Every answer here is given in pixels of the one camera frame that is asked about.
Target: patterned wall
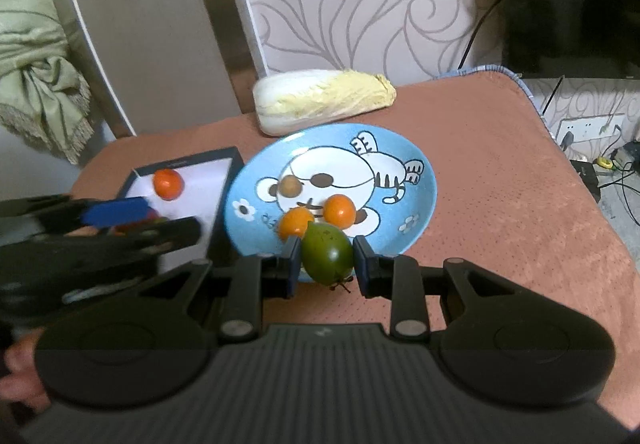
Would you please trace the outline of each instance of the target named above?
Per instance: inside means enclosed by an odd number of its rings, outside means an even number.
[[[527,80],[539,110],[548,100],[557,80]],[[566,117],[606,116],[625,114],[622,138],[613,146],[619,147],[638,137],[640,119],[640,81],[606,79],[565,79],[546,110],[545,119],[553,134]],[[572,145],[566,154],[570,159],[593,161],[615,140],[615,137],[585,141]]]
[[[383,72],[396,85],[433,78],[458,66],[479,17],[495,0],[249,0],[268,72],[353,67]],[[466,66],[500,62],[500,13],[487,20]],[[527,81],[536,100],[555,81]],[[546,119],[625,112],[623,139],[640,117],[640,84],[565,80]],[[612,139],[580,143],[569,156],[596,157]]]

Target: screw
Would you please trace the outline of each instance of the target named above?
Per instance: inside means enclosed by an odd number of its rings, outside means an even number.
[[[396,324],[396,332],[401,336],[415,338],[427,332],[427,325],[417,319],[405,319]]]
[[[231,338],[242,338],[251,333],[254,326],[248,321],[241,319],[232,319],[225,321],[220,328],[226,336]]]

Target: blue plate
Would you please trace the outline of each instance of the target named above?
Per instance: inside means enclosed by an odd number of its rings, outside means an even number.
[[[305,205],[321,219],[322,204],[338,193],[358,209],[345,234],[364,235],[378,254],[397,255],[427,227],[436,179],[402,135],[355,123],[322,125],[284,137],[249,161],[226,199],[226,231],[242,255],[279,253],[284,212]],[[301,273],[300,281],[311,280]]]

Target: green cloth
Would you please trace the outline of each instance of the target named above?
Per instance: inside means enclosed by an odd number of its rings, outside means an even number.
[[[67,54],[52,0],[0,0],[0,123],[78,164],[91,94]]]

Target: green tomato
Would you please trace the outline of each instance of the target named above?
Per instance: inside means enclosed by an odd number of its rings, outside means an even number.
[[[342,283],[353,269],[353,247],[337,227],[309,222],[302,238],[302,265],[322,285]]]

